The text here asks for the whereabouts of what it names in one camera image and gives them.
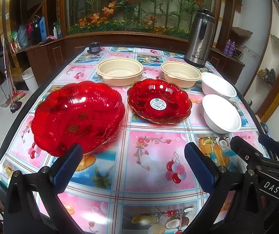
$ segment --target aquarium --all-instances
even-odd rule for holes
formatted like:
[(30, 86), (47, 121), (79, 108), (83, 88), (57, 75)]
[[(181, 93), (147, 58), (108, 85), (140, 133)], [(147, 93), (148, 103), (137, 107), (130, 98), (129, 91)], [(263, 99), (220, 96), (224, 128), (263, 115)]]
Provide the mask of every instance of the aquarium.
[(203, 8), (213, 11), (214, 0), (67, 0), (68, 34), (133, 31), (187, 39)]

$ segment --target table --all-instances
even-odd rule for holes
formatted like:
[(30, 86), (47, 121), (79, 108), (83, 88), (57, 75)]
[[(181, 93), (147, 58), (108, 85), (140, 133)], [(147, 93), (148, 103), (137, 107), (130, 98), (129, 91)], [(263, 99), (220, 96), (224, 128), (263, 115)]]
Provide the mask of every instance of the table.
[[(34, 173), (56, 160), (34, 144), (30, 126), (38, 104), (50, 92), (68, 83), (103, 82), (96, 65), (121, 57), (143, 64), (139, 80), (161, 78), (163, 62), (184, 62), (183, 54), (139, 47), (102, 47), (101, 53), (96, 55), (88, 54), (85, 49), (75, 55), (32, 95), (9, 130), (0, 150), (1, 201), (5, 200), (12, 171)], [(200, 70), (221, 76), (210, 62)], [(209, 196), (202, 191), (184, 158), (188, 142), (195, 142), (217, 165), (226, 165), (230, 171), (245, 170), (245, 163), (229, 147), (233, 136), (240, 136), (268, 157), (258, 143), (259, 124), (240, 94), (229, 101), (238, 110), (242, 127), (238, 133), (220, 135), (204, 121), (201, 81), (184, 89), (193, 103), (192, 112), (175, 125), (153, 124), (140, 118), (127, 104), (129, 86), (112, 88), (121, 94), (126, 106), (120, 128), (96, 153), (83, 157), (66, 191), (59, 194), (84, 231), (115, 234), (136, 230), (136, 233), (172, 234), (179, 228), (184, 230)], [(225, 216), (233, 195), (229, 194), (219, 219)], [(40, 211), (47, 214), (38, 193), (35, 199)]]

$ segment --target price sticker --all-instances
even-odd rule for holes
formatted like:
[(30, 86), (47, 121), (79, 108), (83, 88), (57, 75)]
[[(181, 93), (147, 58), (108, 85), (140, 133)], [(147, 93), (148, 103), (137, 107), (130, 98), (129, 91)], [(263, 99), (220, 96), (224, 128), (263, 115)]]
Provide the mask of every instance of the price sticker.
[(167, 103), (165, 103), (165, 101), (162, 100), (162, 99), (153, 98), (153, 99), (150, 101), (150, 106), (151, 106), (153, 109), (156, 109), (156, 110), (158, 110), (158, 111), (162, 111), (162, 110), (164, 110), (164, 109), (167, 107)]

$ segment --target red glass plate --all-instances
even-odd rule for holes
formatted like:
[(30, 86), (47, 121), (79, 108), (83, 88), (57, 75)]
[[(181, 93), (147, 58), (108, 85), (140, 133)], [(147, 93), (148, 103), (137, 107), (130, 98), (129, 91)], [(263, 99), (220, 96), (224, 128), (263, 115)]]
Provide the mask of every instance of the red glass plate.
[(144, 119), (159, 124), (175, 124), (187, 118), (192, 102), (185, 91), (165, 80), (145, 79), (128, 91), (128, 103)]
[(71, 83), (48, 95), (31, 129), (37, 146), (60, 157), (73, 143), (87, 154), (115, 135), (125, 107), (118, 91), (105, 83)]

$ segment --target wooden cabinet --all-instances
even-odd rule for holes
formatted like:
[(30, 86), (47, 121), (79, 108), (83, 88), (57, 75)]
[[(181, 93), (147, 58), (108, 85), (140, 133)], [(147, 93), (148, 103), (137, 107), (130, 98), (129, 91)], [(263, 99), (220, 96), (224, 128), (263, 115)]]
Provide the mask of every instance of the wooden cabinet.
[[(102, 45), (143, 46), (167, 49), (173, 52), (187, 50), (187, 40), (175, 37), (133, 32), (97, 32), (69, 35), (44, 45), (32, 46), (20, 52), (27, 53), (35, 79), (40, 85), (59, 66), (69, 59), (74, 59), (72, 56), (92, 41), (99, 41)], [(211, 48), (208, 60), (232, 83), (237, 82), (245, 66), (242, 62), (224, 55), (216, 48)]]
[(240, 76), (244, 64), (233, 57), (228, 57), (216, 48), (211, 48), (208, 60), (216, 67), (222, 76), (235, 84)]
[(38, 85), (42, 84), (54, 71), (45, 46), (27, 51), (29, 63)]

